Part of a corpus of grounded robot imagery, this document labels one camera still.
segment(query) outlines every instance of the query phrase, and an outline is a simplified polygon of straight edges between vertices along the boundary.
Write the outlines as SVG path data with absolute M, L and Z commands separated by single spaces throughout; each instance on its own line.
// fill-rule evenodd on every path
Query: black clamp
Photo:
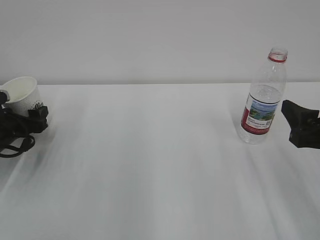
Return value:
M 307 109 L 292 101 L 284 100 L 281 112 L 291 127 L 289 137 L 291 143 L 297 148 L 320 149 L 319 110 Z
M 28 110 L 27 117 L 14 113 L 10 108 L 2 108 L 2 104 L 8 100 L 8 93 L 0 91 L 0 152 L 8 149 L 15 153 L 0 153 L 0 158 L 14 158 L 27 152 L 36 143 L 35 138 L 30 134 L 42 133 L 48 127 L 49 112 L 46 106 Z M 23 138 L 20 147 L 11 145 L 18 138 Z

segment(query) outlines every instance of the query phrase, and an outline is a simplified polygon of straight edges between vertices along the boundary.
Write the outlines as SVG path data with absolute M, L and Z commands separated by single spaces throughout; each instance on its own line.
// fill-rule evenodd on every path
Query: table surface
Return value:
M 49 128 L 0 159 L 3 240 L 319 240 L 320 150 L 279 112 L 235 126 L 248 84 L 45 85 Z M 320 108 L 320 83 L 283 99 Z

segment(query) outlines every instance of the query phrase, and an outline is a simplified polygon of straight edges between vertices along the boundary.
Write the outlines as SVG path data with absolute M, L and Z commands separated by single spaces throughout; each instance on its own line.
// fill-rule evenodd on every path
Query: plastic water bottle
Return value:
M 261 143 L 269 132 L 286 86 L 287 72 L 284 63 L 287 55 L 285 48 L 272 48 L 267 62 L 259 69 L 251 83 L 241 124 L 237 130 L 239 137 L 247 143 Z

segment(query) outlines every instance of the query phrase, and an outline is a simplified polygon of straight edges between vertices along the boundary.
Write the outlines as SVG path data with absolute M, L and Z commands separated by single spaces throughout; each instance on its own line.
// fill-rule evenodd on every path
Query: white paper cup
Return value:
M 29 116 L 28 110 L 34 110 L 44 105 L 37 86 L 37 80 L 30 76 L 22 76 L 6 82 L 0 87 L 6 90 L 10 100 L 3 106 L 10 108 L 16 114 Z

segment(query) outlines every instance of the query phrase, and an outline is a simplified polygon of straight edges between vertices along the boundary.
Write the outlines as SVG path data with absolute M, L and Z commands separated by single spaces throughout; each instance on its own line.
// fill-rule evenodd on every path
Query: white background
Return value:
M 318 0 L 1 0 L 0 83 L 248 82 L 272 46 L 320 76 Z

